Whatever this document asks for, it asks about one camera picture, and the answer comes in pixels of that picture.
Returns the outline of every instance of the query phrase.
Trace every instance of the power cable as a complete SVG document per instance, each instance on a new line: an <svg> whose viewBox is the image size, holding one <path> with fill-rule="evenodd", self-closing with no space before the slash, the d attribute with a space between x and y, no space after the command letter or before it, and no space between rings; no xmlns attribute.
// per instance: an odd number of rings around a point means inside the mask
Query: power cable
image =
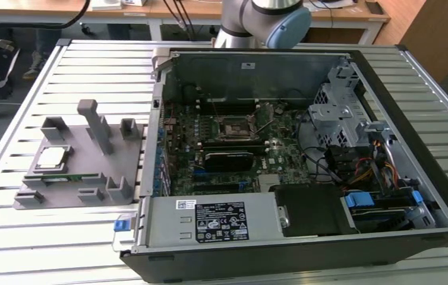
<svg viewBox="0 0 448 285"><path fill-rule="evenodd" d="M321 2L321 3L322 3L322 5L323 5L325 7L319 7L319 6L315 5L315 3L314 3L311 0L309 0L309 1L310 1L311 5L313 5L315 8L318 8L318 9L327 9L327 10L329 10L329 16L330 16L330 18L331 18L331 27L330 27L330 29L329 29L327 39L326 39L326 43L329 43L329 40L330 40L330 38L331 38L331 31L333 31L333 27L334 27L333 9L335 9L335 8L330 8L330 7L326 5L326 3L323 3L323 2Z"/></svg>
<svg viewBox="0 0 448 285"><path fill-rule="evenodd" d="M80 18L83 18L84 13L88 11L89 3L91 0L85 0L83 8L79 11L79 14L65 24L0 23L0 29L25 28L25 29L61 30L72 26L80 20Z"/></svg>
<svg viewBox="0 0 448 285"><path fill-rule="evenodd" d="M195 35L194 24L191 23L191 19L190 19L190 16L188 16L188 12L186 11L184 4L183 4L182 0L179 0L179 4L182 5L182 9L183 9L183 12L184 12L186 18L188 19L188 23L190 23L191 32L192 32L192 34L194 34L194 40L198 40L198 39L195 38L195 37L196 37L196 35Z"/></svg>
<svg viewBox="0 0 448 285"><path fill-rule="evenodd" d="M186 34L188 35L188 40L192 41L191 39L191 34L190 34L190 29L188 29L188 25L186 24L186 20L184 20L184 17L183 17L183 13L182 13L182 10L179 9L179 6L178 6L178 1L174 0L174 6L176 7L176 11L178 11L178 14L179 14L179 17L180 17L180 22L179 25L180 25L180 28L183 29L183 31L186 32Z"/></svg>

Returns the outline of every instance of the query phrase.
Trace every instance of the black cable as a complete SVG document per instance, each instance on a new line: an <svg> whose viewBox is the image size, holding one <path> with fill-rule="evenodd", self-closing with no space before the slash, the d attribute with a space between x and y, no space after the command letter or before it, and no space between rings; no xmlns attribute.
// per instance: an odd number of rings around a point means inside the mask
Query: black cable
<svg viewBox="0 0 448 285"><path fill-rule="evenodd" d="M305 152L305 150L303 150L303 148L302 148L302 146L301 146L301 141L299 141L299 132L301 132L301 122L302 122L302 118L306 116L309 114L309 109L306 109L306 112L302 114L302 116L301 116L301 118L299 118L299 122L298 122L298 124L297 124L297 135L295 135L295 137L297 137L297 146L298 146L298 148L299 148L299 150L302 151L302 154L303 154L303 156L325 171L325 172L327 172L327 174L331 176L331 178L333 178L333 180L334 181L337 181L338 183L342 183L342 184L346 184L345 183L345 181L343 181L343 179L341 179L339 177L338 177L338 175L333 172L333 171L330 171L329 170L329 168L326 167L326 166L323 166L323 165L321 165L317 161L315 161L315 159L313 159L307 154L306 154L306 152Z"/></svg>
<svg viewBox="0 0 448 285"><path fill-rule="evenodd" d="M184 20L183 14L182 14L182 10L179 9L178 1L176 0L174 0L174 6L176 7L176 11L178 11L182 23L183 23L183 27L182 28L186 31L186 34L188 35L188 40L191 41L191 34L190 34L188 25L186 24L186 20Z"/></svg>
<svg viewBox="0 0 448 285"><path fill-rule="evenodd" d="M190 19L190 16L188 16L188 12L186 11L184 4L183 4L182 0L179 0L179 5L182 5L182 9L183 9L186 18L188 19L191 32L192 32L192 34L194 34L194 40L198 40L198 39L196 39L196 35L195 35L194 24L191 23L191 19Z"/></svg>
<svg viewBox="0 0 448 285"><path fill-rule="evenodd" d="M329 6L326 5L326 3L323 3L323 2L321 2L321 3L322 3L322 5L325 7L319 7L319 6L315 5L315 3L311 0L309 0L309 1L310 1L311 5L314 5L315 8L318 8L318 9L327 9L329 10L329 15L330 15L330 18L331 18L331 27L330 27L329 33L327 33L327 39L326 39L326 43L327 43L329 40L330 40L330 38L331 38L331 31L333 31L333 27L334 27L334 19L333 19L333 9L334 8L329 8Z"/></svg>
<svg viewBox="0 0 448 285"><path fill-rule="evenodd" d="M163 2L164 2L164 4L166 4L166 7L167 7L167 9L168 9L170 14L172 15L174 19L175 19L176 22L179 23L179 22L180 22L180 21L179 21L179 18L176 17L176 15L175 15L172 9L171 9L170 6L168 6L167 0L163 0Z"/></svg>
<svg viewBox="0 0 448 285"><path fill-rule="evenodd" d="M325 157L321 157L318 160L317 160L317 163L321 163L321 160L322 159L325 159ZM318 172L318 165L319 164L317 164L317 167L315 167L315 173L313 173L314 175L315 175L315 177L313 178L313 179L315 179L317 180L317 177L318 177L318 175L322 175L319 172Z"/></svg>
<svg viewBox="0 0 448 285"><path fill-rule="evenodd" d="M84 13L88 11L89 3L91 0L85 0L83 9L80 9L79 14L65 24L0 23L0 29L29 28L44 30L61 30L72 26L80 20L80 18L83 18Z"/></svg>

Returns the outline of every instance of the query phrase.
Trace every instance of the red wire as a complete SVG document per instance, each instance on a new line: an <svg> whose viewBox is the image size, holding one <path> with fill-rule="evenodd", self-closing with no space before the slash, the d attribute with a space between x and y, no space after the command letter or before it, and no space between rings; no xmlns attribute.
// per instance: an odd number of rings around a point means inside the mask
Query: red wire
<svg viewBox="0 0 448 285"><path fill-rule="evenodd" d="M359 159L359 161L357 162L357 164L355 164L355 173L354 173L354 175L357 175L358 172L359 172L359 164L361 164L361 162L363 162L363 161L366 161L366 160L371 160L371 158L370 158L370 157L366 157L366 158L363 158L363 159Z"/></svg>

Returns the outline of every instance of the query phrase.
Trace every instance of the aluminum extrusion table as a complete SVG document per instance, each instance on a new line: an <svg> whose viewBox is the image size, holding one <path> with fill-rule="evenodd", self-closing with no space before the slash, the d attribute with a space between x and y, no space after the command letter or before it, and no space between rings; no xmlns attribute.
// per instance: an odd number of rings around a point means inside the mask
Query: aluminum extrusion table
<svg viewBox="0 0 448 285"><path fill-rule="evenodd" d="M63 116L71 125L84 124L84 118L77 115L77 102L80 99L96 99L99 113L105 115L109 124L129 117L147 123L152 92L152 49L168 46L207 48L210 45L73 40L69 45L56 47L0 142L0 284L143 284L140 276L127 268L111 247L113 221L120 214L132 213L136 204L24 211L14 210L12 204L43 138L38 127L45 116ZM362 51L448 174L448 96L410 54L398 51L396 47L302 47ZM371 101L370 106L378 110ZM448 284L448 248L430 249L386 266L200 283L309 282Z"/></svg>

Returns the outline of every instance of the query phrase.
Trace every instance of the warning label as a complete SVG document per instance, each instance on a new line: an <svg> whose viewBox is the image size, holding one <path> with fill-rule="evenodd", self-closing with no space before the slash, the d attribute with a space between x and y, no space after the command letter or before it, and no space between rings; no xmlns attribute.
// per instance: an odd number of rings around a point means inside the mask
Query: warning label
<svg viewBox="0 0 448 285"><path fill-rule="evenodd" d="M196 204L195 227L199 243L247 240L244 202Z"/></svg>

